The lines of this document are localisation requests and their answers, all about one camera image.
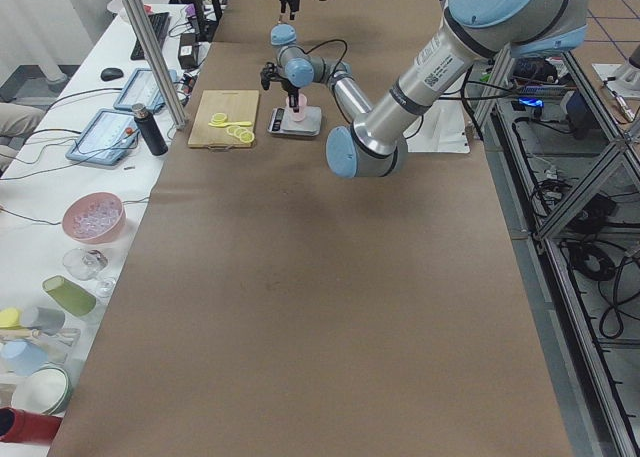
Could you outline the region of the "near teach pendant tablet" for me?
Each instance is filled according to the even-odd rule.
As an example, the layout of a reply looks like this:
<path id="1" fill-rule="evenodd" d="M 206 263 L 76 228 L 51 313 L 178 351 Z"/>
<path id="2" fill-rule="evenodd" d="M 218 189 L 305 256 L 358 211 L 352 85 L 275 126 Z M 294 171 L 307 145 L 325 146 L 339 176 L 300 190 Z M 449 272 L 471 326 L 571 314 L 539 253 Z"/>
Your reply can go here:
<path id="1" fill-rule="evenodd" d="M 67 160 L 103 167 L 115 166 L 138 140 L 132 114 L 114 109 L 99 110 L 67 150 Z"/>

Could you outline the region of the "black thermos bottle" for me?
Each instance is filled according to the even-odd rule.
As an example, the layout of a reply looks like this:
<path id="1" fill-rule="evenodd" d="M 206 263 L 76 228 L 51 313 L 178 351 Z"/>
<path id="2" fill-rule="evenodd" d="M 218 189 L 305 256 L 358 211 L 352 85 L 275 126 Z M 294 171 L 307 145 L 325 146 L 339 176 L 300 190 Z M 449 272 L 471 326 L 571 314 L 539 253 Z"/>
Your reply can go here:
<path id="1" fill-rule="evenodd" d="M 134 121 L 151 154 L 154 156 L 164 155 L 168 151 L 168 146 L 156 123 L 154 115 L 142 103 L 133 104 L 131 109 Z"/>

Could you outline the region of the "black box with label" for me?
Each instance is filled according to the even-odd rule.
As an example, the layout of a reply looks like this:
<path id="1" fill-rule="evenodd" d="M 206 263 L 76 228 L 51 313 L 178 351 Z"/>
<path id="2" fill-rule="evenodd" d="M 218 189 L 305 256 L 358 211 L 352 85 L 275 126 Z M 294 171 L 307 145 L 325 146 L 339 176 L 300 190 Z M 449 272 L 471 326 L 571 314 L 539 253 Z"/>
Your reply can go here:
<path id="1" fill-rule="evenodd" d="M 194 33 L 180 35 L 178 62 L 182 69 L 190 70 L 198 66 L 199 44 Z"/>

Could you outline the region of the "teach pendant tablet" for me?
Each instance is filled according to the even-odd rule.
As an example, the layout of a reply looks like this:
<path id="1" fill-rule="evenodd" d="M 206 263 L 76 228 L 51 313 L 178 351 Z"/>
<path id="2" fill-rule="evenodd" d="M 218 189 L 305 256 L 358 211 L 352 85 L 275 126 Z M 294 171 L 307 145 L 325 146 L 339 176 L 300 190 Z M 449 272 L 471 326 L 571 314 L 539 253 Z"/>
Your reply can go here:
<path id="1" fill-rule="evenodd" d="M 115 166 L 138 140 L 132 114 L 114 109 L 99 110 L 67 150 L 67 160 L 103 167 Z"/>
<path id="2" fill-rule="evenodd" d="M 136 68 L 117 96 L 113 108 L 131 112 L 134 104 L 143 104 L 156 113 L 164 105 L 164 97 L 159 90 L 151 69 Z"/>

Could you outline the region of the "aluminium frame post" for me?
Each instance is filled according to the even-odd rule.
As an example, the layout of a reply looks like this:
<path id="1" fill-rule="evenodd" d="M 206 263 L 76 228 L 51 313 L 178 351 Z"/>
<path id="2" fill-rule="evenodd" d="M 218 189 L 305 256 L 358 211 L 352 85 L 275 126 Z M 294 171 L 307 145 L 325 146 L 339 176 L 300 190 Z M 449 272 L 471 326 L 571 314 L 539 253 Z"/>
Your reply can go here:
<path id="1" fill-rule="evenodd" d="M 152 29 L 142 0 L 121 0 L 128 15 L 136 38 L 141 43 L 147 62 L 161 91 L 165 106 L 168 108 L 173 124 L 182 130 L 187 118 L 181 101 L 170 78 L 168 67 L 162 55 L 160 45 Z"/>

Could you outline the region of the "lemon slice top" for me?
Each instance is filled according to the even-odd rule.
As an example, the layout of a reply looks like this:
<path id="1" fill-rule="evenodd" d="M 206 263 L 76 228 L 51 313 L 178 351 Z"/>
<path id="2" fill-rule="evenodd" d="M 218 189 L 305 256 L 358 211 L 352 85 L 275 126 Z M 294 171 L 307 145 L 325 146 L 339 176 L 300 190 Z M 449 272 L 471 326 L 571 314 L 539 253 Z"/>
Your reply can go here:
<path id="1" fill-rule="evenodd" d="M 252 143 L 255 140 L 255 135 L 251 131 L 244 131 L 239 134 L 238 139 L 243 143 Z"/>

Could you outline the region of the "yellow plastic knife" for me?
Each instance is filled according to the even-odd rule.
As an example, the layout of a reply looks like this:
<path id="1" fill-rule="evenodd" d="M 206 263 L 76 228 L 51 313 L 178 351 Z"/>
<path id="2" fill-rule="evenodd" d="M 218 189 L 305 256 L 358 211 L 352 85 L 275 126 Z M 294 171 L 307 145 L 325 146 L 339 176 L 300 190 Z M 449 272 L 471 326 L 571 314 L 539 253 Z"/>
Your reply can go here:
<path id="1" fill-rule="evenodd" d="M 230 126 L 251 127 L 253 123 L 251 121 L 237 121 L 237 122 L 210 121 L 208 122 L 208 125 L 215 128 L 224 128 L 224 127 L 230 127 Z"/>

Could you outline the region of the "grey plastic cup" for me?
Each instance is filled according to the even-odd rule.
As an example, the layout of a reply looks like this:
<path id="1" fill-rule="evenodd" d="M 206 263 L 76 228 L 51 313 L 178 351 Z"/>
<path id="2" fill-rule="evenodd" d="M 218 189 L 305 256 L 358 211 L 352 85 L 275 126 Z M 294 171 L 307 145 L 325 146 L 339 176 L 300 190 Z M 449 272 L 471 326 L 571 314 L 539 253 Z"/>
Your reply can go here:
<path id="1" fill-rule="evenodd" d="M 65 320 L 65 314 L 61 310 L 32 306 L 22 312 L 19 323 L 22 327 L 54 335 L 64 327 Z"/>

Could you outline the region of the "green white bowl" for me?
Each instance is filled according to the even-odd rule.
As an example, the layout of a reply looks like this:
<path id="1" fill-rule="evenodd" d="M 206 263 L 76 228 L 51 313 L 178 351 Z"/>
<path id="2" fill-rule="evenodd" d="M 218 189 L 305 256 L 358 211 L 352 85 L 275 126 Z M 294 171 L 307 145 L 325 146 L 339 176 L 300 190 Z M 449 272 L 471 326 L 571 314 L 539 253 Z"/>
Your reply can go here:
<path id="1" fill-rule="evenodd" d="M 72 390 L 65 369 L 43 367 L 16 386 L 11 406 L 37 414 L 57 415 L 66 410 Z"/>

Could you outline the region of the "pink plastic cup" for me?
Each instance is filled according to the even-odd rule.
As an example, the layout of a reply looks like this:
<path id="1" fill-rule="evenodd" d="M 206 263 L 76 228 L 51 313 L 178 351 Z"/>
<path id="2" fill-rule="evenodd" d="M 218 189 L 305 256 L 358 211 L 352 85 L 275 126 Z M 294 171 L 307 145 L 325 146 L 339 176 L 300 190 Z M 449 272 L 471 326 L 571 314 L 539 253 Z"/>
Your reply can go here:
<path id="1" fill-rule="evenodd" d="M 293 113 L 286 107 L 285 101 L 285 117 L 294 123 L 301 123 L 306 118 L 307 98 L 303 93 L 299 93 L 300 112 Z"/>

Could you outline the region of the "yellow plastic cup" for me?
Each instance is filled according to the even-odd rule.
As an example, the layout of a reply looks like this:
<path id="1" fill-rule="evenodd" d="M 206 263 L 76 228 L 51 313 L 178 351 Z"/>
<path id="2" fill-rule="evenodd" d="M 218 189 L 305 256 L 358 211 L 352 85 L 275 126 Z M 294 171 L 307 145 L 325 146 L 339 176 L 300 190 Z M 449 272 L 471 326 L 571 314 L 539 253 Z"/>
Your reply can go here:
<path id="1" fill-rule="evenodd" d="M 0 328 L 2 330 L 19 329 L 21 310 L 15 307 L 7 307 L 0 310 Z"/>

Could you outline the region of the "bamboo cutting board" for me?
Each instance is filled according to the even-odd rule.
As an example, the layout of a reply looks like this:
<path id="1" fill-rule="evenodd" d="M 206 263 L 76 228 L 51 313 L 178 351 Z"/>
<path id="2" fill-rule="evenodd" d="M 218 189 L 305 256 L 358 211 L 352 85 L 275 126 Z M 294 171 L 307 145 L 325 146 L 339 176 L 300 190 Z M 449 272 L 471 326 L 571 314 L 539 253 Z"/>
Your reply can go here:
<path id="1" fill-rule="evenodd" d="M 192 149 L 248 149 L 256 142 L 257 90 L 205 90 L 187 140 Z"/>

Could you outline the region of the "red cylinder container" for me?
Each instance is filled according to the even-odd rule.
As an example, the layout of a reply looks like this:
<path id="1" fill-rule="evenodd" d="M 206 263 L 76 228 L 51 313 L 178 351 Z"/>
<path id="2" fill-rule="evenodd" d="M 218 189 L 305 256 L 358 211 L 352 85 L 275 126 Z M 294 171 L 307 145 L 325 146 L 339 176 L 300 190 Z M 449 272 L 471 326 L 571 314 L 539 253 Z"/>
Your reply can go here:
<path id="1" fill-rule="evenodd" d="M 22 409 L 1 409 L 1 441 L 33 445 L 50 445 L 62 423 L 62 418 L 27 412 Z"/>

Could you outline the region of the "far teach pendant tablet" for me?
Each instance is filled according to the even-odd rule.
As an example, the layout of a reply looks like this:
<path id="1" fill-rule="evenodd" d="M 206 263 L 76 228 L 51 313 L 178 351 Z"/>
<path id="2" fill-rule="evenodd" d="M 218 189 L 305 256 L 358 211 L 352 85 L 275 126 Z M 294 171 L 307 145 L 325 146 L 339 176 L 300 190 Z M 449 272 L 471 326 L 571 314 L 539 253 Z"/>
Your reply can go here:
<path id="1" fill-rule="evenodd" d="M 164 105 L 164 97 L 159 90 L 151 69 L 136 68 L 117 96 L 113 108 L 131 112 L 134 104 L 143 104 L 156 113 Z"/>

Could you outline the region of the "pink bowl with ice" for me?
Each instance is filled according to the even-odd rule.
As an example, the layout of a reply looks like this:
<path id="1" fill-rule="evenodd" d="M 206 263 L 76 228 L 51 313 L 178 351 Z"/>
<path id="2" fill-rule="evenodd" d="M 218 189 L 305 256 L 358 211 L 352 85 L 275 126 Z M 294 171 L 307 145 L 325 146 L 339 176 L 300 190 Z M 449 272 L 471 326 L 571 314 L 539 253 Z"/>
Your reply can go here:
<path id="1" fill-rule="evenodd" d="M 66 210 L 62 219 L 64 233 L 83 244 L 114 241 L 126 223 L 121 199 L 110 192 L 87 194 Z"/>

